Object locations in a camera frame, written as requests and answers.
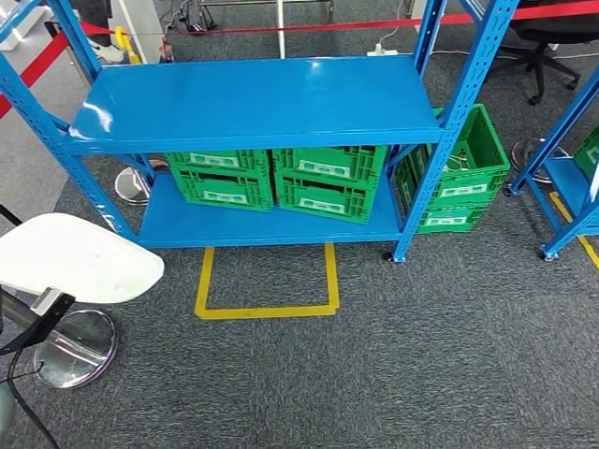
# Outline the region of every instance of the stool seat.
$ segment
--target stool seat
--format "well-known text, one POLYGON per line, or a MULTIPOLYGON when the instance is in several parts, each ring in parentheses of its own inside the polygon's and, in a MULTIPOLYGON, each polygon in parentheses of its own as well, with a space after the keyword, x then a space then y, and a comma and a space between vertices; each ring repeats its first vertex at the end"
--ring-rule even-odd
POLYGON ((0 238, 0 284, 33 295, 54 287, 79 302, 115 304, 138 297, 163 272, 156 254, 63 213, 39 215, 0 238))

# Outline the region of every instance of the crate label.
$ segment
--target crate label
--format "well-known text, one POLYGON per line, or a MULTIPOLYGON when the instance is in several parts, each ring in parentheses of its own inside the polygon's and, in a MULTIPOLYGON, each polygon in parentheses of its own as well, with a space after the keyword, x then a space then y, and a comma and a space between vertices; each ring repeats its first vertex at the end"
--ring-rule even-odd
POLYGON ((468 185, 468 187, 455 187, 452 189, 441 190, 440 197, 482 194, 486 192, 486 184, 468 185))
POLYGON ((409 187, 408 183, 403 181, 401 183, 401 190, 403 191, 404 199, 406 200, 406 204, 412 204, 412 195, 409 194, 409 187))
POLYGON ((215 154, 198 154, 196 152, 190 152, 190 160, 193 164, 199 164, 202 166, 219 166, 219 167, 232 167, 239 168, 239 161, 236 157, 223 157, 217 156, 215 154))
POLYGON ((420 170, 421 175, 425 172, 425 161, 422 159, 421 152, 416 152, 416 163, 418 164, 418 169, 420 170))
POLYGON ((591 162, 592 162, 593 165, 597 164, 597 156, 599 155, 599 148, 597 148, 596 146, 592 147, 591 150, 587 150, 586 155, 591 159, 591 162))
POLYGON ((208 201, 225 201, 227 203, 247 204, 247 196, 245 195, 220 194, 218 192, 208 192, 207 190, 203 192, 203 199, 207 199, 208 201))
POLYGON ((452 218, 429 218, 425 223, 425 226, 440 226, 440 225, 465 225, 468 217, 452 217, 452 218))
POLYGON ((333 213, 345 213, 345 206, 343 204, 326 203, 324 201, 316 201, 310 198, 300 198, 299 206, 301 208, 308 208, 314 210, 326 210, 327 212, 333 213))
POLYGON ((299 161, 298 170, 320 173, 322 175, 338 176, 340 178, 351 178, 350 167, 329 166, 329 164, 320 164, 304 159, 299 161))

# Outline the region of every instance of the crate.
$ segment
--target crate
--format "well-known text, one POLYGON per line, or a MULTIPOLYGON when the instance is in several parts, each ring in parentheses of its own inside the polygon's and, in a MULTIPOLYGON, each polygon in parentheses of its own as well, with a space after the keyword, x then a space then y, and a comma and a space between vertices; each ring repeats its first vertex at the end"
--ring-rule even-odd
POLYGON ((574 163, 590 181, 594 173, 597 156, 599 156, 599 126, 582 141, 582 144, 574 154, 574 163))
POLYGON ((376 190, 324 184, 275 173, 277 204, 282 209, 321 217, 367 223, 376 190))
POLYGON ((268 178, 227 176, 171 167, 183 197, 190 203, 246 210, 271 210, 268 178))
POLYGON ((416 183, 414 180, 414 170, 408 157, 405 157, 397 164, 396 182, 400 192, 400 199, 403 210, 408 213, 412 198, 416 192, 416 183))
POLYGON ((282 176, 375 190, 387 146, 273 150, 275 171, 282 176))
POLYGON ((422 216, 416 234, 468 232, 486 210, 486 205, 469 208, 430 208, 422 216))
POLYGON ((204 173, 267 177, 270 167, 267 150, 235 150, 230 152, 169 152, 165 154, 174 169, 201 170, 204 173))
MULTIPOLYGON (((431 152, 431 145, 419 145, 409 156, 416 185, 431 152)), ((430 206, 489 203, 508 170, 509 161, 485 107, 474 105, 433 192, 430 206)))

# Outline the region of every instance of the white power strip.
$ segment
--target white power strip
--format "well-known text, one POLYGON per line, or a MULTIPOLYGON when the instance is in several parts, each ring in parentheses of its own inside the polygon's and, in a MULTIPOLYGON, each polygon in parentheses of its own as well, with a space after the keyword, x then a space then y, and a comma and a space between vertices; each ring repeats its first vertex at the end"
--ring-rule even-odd
POLYGON ((369 51, 366 53, 367 56, 397 56, 397 50, 385 50, 379 42, 375 47, 375 51, 369 51))

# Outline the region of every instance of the stanchion base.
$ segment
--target stanchion base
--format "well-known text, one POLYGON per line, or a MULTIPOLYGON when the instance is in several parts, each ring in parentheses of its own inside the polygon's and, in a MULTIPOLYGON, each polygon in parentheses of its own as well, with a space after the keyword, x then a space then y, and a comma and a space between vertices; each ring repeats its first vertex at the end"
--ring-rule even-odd
POLYGON ((114 182, 114 189, 126 203, 133 206, 147 204, 147 194, 139 184, 139 180, 131 167, 127 167, 119 173, 114 182))
MULTIPOLYGON (((544 142, 544 138, 521 138, 516 142, 511 149, 510 162, 511 166, 516 171, 519 172, 522 167, 524 167, 528 159, 532 157, 538 148, 539 145, 544 142)), ((562 147, 557 147, 554 150, 554 157, 569 157, 569 154, 563 150, 562 147)), ((549 184, 551 181, 543 170, 539 170, 534 177, 536 182, 543 184, 549 184)))
POLYGON ((100 311, 69 313, 63 317, 56 330, 101 354, 103 359, 98 365, 94 365, 44 341, 36 348, 33 363, 36 368, 39 368, 40 362, 44 362, 38 377, 44 384, 54 388, 74 388, 88 384, 108 367, 116 350, 114 323, 100 311))

